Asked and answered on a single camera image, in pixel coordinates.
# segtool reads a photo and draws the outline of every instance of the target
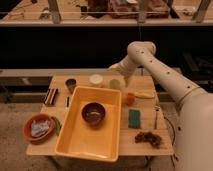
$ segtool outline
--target sponge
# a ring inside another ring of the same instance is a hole
[[[129,128],[140,128],[140,111],[136,109],[129,110]]]

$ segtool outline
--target yellow plastic tray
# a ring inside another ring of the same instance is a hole
[[[106,116],[98,129],[87,125],[81,115],[90,102],[101,103]],[[75,88],[69,113],[60,131],[57,155],[114,162],[118,158],[121,115],[121,92],[104,88]]]

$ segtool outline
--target orange bowl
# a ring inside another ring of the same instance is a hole
[[[49,129],[43,135],[39,137],[33,137],[31,135],[31,124],[33,123],[33,121],[39,123],[39,122],[44,122],[46,120],[50,121]],[[51,117],[47,114],[40,113],[40,114],[32,116],[25,122],[23,126],[23,135],[24,135],[24,138],[28,141],[31,141],[31,142],[40,141],[46,138],[48,135],[50,135],[50,133],[54,130],[54,128],[55,128],[55,122],[53,121],[53,119],[51,119]]]

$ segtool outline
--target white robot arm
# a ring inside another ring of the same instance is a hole
[[[134,70],[142,65],[179,106],[179,131],[175,147],[177,171],[213,170],[213,94],[154,57],[152,42],[129,44],[127,56],[110,67],[119,71],[128,85]]]

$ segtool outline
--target white container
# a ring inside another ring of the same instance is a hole
[[[103,76],[99,74],[91,75],[89,81],[93,87],[103,87]]]

